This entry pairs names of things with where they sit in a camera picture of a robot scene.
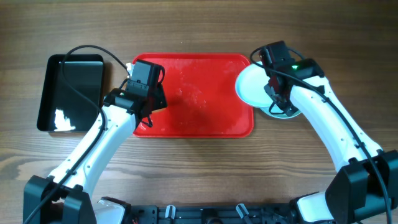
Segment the light blue plate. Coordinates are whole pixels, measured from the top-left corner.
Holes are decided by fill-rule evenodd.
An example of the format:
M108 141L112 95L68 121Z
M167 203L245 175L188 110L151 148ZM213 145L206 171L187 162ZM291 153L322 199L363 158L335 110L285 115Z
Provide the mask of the light blue plate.
M285 113L284 113L284 114L279 114L280 109L278 109L278 108L276 108L276 110L277 110L276 114L272 114L272 113L269 111L269 107L263 107L263 108L261 108L261 110L262 110L265 114L267 114L268 116L271 116L271 117L277 118L277 119L291 119L291 118L294 118L294 117L296 117L296 116L298 116L298 115L301 114L300 111L296 111L296 112L295 112L294 114L292 114L291 116L288 116L288 115L286 115Z
M263 68L251 64L240 72L235 82L237 96L255 108L270 107L272 100L265 92L269 77Z

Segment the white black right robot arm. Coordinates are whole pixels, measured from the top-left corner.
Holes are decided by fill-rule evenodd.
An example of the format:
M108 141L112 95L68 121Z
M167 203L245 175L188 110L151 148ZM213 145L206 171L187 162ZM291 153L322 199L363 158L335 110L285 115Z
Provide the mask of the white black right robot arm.
M264 90L279 114L301 112L327 148L336 175L323 192L293 200L299 223L360 223L397 208L397 151L383 151L356 123L312 58L296 61L283 41L259 47Z

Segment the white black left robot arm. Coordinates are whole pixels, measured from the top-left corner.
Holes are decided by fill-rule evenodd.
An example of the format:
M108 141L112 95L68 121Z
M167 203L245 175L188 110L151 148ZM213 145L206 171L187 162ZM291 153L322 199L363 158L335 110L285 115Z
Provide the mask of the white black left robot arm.
M98 180L120 145L153 111L166 108L162 84L133 81L104 99L98 120L48 177L32 176L24 188L24 223L124 223L131 205L103 197L92 203Z

